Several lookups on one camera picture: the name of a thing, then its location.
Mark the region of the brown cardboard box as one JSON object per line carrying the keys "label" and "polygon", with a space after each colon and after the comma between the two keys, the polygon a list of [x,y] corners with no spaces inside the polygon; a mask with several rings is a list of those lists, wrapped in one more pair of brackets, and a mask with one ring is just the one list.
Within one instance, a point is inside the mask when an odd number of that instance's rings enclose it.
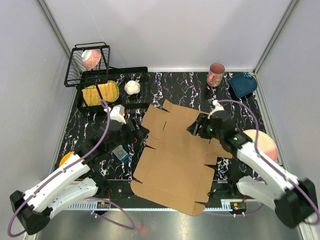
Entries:
{"label": "brown cardboard box", "polygon": [[162,109],[148,107],[141,125],[149,134],[130,183],[136,196],[190,216],[205,210],[215,173],[211,166],[233,156],[217,139],[187,131],[199,114],[168,100]]}

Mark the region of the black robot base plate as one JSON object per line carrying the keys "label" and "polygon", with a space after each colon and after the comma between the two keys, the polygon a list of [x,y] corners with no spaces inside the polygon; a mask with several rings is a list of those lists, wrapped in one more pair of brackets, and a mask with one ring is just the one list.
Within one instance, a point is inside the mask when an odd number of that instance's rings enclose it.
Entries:
{"label": "black robot base plate", "polygon": [[[166,207],[153,201],[136,196],[131,190],[130,181],[110,180],[107,197],[123,209],[165,209]],[[205,209],[227,209],[227,202],[242,202],[241,195],[236,187],[224,180],[213,180],[209,200],[205,203]]]}

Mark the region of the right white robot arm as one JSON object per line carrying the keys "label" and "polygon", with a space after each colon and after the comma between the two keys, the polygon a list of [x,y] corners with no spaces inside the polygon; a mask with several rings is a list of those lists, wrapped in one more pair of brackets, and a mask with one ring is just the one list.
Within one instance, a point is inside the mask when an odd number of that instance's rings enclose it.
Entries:
{"label": "right white robot arm", "polygon": [[251,197],[274,210],[278,219],[287,227],[295,228],[312,214],[319,215],[316,188],[312,181],[301,180],[260,152],[257,142],[233,125],[225,110],[213,115],[201,113],[187,128],[194,136],[216,139],[224,150],[248,165],[262,177],[259,183],[250,176],[227,185],[228,195]]}

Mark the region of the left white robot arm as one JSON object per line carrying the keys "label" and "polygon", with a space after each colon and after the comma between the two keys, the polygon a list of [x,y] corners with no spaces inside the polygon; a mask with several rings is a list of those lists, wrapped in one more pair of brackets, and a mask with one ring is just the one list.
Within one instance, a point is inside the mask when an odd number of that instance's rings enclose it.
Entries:
{"label": "left white robot arm", "polygon": [[108,120],[106,125],[77,144],[64,156],[65,162],[42,182],[24,192],[16,190],[9,199],[13,217],[29,235],[44,229],[50,220],[77,201],[108,194],[109,182],[93,171],[100,157],[110,154],[120,145],[143,140],[148,130],[135,118],[119,122]]}

